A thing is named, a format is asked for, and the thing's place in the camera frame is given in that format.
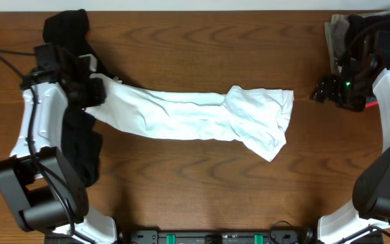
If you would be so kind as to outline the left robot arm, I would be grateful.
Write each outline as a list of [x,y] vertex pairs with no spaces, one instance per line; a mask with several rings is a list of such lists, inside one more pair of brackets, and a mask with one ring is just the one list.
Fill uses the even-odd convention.
[[0,191],[24,232],[46,243],[118,243],[116,222],[90,206],[79,174],[62,152],[69,108],[104,101],[103,83],[90,78],[92,55],[36,54],[37,67],[22,78],[24,112],[16,145],[0,161]]

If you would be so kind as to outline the white t-shirt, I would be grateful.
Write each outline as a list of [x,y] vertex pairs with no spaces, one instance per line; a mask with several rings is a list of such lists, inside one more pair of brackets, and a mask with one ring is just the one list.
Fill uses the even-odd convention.
[[161,92],[98,77],[105,102],[86,111],[119,131],[167,140],[237,140],[266,161],[286,144],[291,90],[234,85],[226,94]]

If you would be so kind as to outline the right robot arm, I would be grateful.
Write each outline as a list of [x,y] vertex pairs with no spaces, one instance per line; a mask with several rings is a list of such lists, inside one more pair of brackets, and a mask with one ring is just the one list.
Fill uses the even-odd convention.
[[311,99],[362,111],[373,97],[379,108],[383,152],[355,181],[352,199],[322,216],[304,243],[382,243],[390,238],[390,32],[366,29],[347,45],[342,71],[325,77]]

